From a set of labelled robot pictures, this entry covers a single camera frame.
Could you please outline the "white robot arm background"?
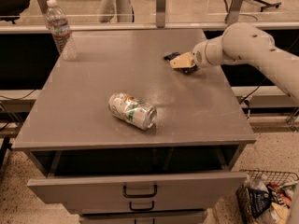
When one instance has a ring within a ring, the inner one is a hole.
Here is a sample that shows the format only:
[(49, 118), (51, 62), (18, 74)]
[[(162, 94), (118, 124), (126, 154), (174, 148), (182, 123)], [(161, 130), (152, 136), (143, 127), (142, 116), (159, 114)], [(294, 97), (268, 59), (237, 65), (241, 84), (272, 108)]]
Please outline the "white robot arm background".
[(99, 21), (101, 23), (111, 22), (114, 16), (117, 16), (117, 22), (134, 22), (132, 0), (101, 0)]

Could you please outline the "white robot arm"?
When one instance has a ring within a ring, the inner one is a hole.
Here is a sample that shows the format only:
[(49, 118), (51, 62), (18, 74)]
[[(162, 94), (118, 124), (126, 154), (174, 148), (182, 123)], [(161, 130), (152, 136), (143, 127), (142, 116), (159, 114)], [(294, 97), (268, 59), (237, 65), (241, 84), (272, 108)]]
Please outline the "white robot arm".
[(299, 57), (279, 49), (273, 36), (245, 22), (228, 26), (170, 61), (173, 69), (249, 64), (299, 105)]

